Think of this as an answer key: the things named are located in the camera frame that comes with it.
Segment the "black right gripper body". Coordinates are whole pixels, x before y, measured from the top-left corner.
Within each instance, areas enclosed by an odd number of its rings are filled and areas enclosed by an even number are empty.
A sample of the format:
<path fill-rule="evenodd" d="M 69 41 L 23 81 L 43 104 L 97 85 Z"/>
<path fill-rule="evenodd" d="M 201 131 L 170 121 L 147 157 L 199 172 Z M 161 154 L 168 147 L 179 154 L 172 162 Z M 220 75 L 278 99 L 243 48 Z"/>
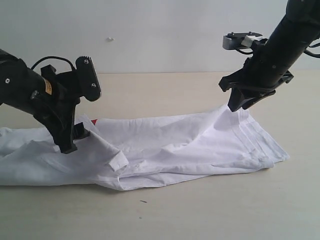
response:
<path fill-rule="evenodd" d="M 245 37 L 241 44 L 253 51 L 241 70 L 241 85 L 248 90 L 272 92 L 294 63 L 294 41 L 284 37 Z"/>

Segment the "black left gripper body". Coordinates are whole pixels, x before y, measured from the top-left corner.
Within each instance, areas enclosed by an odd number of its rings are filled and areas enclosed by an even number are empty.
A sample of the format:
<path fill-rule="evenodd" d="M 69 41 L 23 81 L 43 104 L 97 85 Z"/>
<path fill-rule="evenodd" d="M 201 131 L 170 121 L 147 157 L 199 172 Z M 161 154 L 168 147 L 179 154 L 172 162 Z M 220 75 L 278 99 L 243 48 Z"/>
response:
<path fill-rule="evenodd" d="M 71 71 L 57 74 L 52 65 L 47 65 L 40 72 L 45 88 L 33 96 L 40 107 L 34 117 L 49 130 L 72 130 L 81 97 L 77 70 L 72 67 Z"/>

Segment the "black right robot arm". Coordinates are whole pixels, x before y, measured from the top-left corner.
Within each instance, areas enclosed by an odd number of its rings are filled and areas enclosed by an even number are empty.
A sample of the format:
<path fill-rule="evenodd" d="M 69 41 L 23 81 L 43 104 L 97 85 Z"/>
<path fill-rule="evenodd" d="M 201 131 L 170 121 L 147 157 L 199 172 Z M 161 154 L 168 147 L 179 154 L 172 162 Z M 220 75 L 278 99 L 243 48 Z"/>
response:
<path fill-rule="evenodd" d="M 232 112 L 248 109 L 276 93 L 276 89 L 293 79 L 290 67 L 302 55 L 319 58 L 308 48 L 320 37 L 320 2 L 290 0 L 285 15 L 265 38 L 256 32 L 231 32 L 223 37 L 225 50 L 247 55 L 243 67 L 222 77 L 219 87 L 231 91 L 228 107 Z"/>

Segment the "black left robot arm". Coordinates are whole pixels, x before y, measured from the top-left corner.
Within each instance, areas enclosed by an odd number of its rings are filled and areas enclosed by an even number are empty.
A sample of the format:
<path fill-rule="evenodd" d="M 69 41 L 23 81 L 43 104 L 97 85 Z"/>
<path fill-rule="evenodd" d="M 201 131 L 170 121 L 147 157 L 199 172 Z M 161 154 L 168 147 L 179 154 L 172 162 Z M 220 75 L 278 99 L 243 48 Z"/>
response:
<path fill-rule="evenodd" d="M 0 52 L 0 102 L 32 115 L 45 126 L 63 154 L 76 151 L 74 140 L 89 132 L 75 124 L 76 106 L 83 96 L 77 72 L 56 73 L 52 65 L 40 73 L 8 52 Z"/>

